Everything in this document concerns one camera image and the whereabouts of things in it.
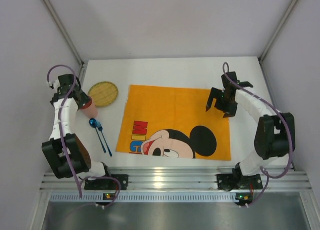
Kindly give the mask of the orange Mickey Mouse placemat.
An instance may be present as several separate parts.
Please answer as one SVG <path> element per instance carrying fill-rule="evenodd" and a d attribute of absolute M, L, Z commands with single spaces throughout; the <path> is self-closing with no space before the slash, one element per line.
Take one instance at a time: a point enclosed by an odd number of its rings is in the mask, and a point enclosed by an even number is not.
<path fill-rule="evenodd" d="M 230 123 L 224 113 L 206 109 L 206 89 L 132 85 L 117 152 L 230 161 Z"/>

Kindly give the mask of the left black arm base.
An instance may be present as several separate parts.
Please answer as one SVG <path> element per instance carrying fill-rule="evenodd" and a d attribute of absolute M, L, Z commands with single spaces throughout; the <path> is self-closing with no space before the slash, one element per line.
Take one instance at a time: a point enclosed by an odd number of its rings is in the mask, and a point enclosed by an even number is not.
<path fill-rule="evenodd" d="M 129 175 L 127 174 L 112 174 L 112 178 L 117 179 L 121 184 L 121 190 L 126 190 L 129 183 Z M 119 190 L 117 181 L 111 179 L 85 180 L 85 190 Z"/>

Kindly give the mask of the pink plastic cup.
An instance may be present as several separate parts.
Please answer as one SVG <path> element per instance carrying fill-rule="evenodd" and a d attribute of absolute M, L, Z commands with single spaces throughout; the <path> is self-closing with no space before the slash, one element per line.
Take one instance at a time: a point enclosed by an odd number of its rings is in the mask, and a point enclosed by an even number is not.
<path fill-rule="evenodd" d="M 92 99 L 83 107 L 81 107 L 80 111 L 89 119 L 96 118 L 98 116 L 98 109 Z"/>

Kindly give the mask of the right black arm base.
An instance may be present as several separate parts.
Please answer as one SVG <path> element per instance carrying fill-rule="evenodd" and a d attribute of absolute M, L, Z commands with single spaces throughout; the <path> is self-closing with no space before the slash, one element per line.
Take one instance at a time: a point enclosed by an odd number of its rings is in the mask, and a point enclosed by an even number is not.
<path fill-rule="evenodd" d="M 216 177 L 219 190 L 230 192 L 231 190 L 263 189 L 261 175 L 244 175 L 239 163 L 232 168 L 232 173 L 217 174 Z"/>

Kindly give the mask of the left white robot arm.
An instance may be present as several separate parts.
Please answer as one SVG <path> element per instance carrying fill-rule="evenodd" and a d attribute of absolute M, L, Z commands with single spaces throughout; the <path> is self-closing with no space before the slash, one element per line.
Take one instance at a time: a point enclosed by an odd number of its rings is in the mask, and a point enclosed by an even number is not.
<path fill-rule="evenodd" d="M 53 130 L 49 140 L 42 143 L 42 151 L 55 176 L 71 178 L 111 176 L 108 166 L 91 159 L 89 151 L 75 133 L 77 112 L 80 110 L 89 119 L 98 116 L 92 100 L 81 89 L 78 78 L 65 74 L 51 85 L 55 90 L 51 105 L 55 109 Z"/>

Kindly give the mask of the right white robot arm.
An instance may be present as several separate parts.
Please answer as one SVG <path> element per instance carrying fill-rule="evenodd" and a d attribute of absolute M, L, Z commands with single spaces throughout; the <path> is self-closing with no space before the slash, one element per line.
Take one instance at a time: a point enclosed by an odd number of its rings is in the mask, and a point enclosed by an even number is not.
<path fill-rule="evenodd" d="M 236 115 L 241 105 L 257 122 L 254 138 L 254 150 L 234 168 L 240 177 L 247 177 L 262 171 L 272 177 L 265 167 L 274 160 L 288 155 L 288 163 L 284 171 L 276 175 L 281 178 L 291 168 L 293 152 L 296 147 L 295 118 L 291 113 L 282 113 L 268 101 L 248 90 L 252 84 L 248 81 L 240 82 L 235 72 L 222 75 L 224 89 L 212 88 L 207 101 L 206 110 L 212 106 L 224 113 L 224 117 Z"/>

